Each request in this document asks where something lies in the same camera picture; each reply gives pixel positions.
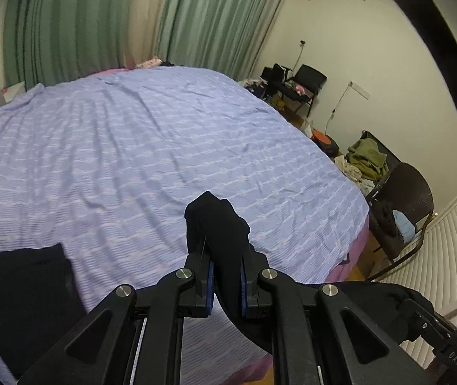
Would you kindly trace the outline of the black pants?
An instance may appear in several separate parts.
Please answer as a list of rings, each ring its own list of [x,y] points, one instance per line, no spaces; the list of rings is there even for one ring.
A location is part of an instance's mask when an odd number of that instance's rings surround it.
[[[244,314],[242,253],[250,249],[248,223],[237,215],[231,203],[206,191],[188,204],[188,252],[203,252],[214,264],[215,294],[234,326],[254,345],[270,352],[270,324]],[[381,282],[338,282],[349,299],[364,311],[394,342],[414,341],[420,336],[408,312],[401,309],[410,299],[428,314],[432,303],[419,292],[397,284]]]

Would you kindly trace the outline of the folded black clothes stack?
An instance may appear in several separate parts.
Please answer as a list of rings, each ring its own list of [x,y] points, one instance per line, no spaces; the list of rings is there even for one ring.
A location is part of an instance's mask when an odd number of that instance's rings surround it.
[[[86,314],[61,244],[0,252],[0,357],[16,380]]]

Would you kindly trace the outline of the purple floral bed sheet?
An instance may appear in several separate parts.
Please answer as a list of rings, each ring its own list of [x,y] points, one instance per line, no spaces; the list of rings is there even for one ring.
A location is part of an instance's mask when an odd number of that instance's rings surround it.
[[[216,71],[39,84],[0,107],[0,252],[61,244],[86,309],[183,265],[184,213],[205,192],[229,201],[254,248],[303,283],[326,280],[369,221],[335,163]]]

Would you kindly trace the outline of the olive green clothes pile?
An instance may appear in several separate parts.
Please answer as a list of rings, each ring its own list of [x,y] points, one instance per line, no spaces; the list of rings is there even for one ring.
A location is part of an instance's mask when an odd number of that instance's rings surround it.
[[[362,172],[364,178],[378,182],[388,174],[386,156],[372,139],[359,139],[348,147],[347,161]]]

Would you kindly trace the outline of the orange stool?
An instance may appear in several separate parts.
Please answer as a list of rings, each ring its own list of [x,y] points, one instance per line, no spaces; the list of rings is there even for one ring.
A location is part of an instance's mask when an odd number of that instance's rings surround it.
[[[328,157],[335,158],[339,155],[339,146],[337,143],[324,133],[321,133],[318,130],[312,130],[310,139]]]

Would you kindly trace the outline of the black folding chair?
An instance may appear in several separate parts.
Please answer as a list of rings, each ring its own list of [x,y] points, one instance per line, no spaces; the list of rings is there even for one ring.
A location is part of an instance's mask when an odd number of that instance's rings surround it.
[[[295,113],[307,105],[309,107],[307,115],[309,115],[314,100],[317,99],[327,80],[328,78],[324,73],[303,64],[293,77],[288,78],[283,83],[281,94],[292,102],[298,103]]]

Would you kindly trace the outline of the left green curtain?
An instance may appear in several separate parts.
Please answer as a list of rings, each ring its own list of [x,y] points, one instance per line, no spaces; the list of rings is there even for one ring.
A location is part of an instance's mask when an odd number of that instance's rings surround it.
[[[7,0],[7,84],[27,88],[133,69],[156,53],[166,0]]]

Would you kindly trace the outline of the green curtain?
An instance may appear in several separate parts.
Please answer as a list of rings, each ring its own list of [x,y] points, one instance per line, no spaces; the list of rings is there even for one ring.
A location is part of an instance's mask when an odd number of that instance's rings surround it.
[[[7,0],[7,84],[27,88],[133,69],[156,53],[166,0]]]
[[[165,0],[156,55],[236,81],[250,76],[282,0]]]

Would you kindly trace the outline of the right green curtain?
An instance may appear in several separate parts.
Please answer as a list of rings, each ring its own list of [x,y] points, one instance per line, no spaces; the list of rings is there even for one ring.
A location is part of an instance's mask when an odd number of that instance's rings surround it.
[[[236,81],[250,76],[282,0],[165,0],[156,55]]]

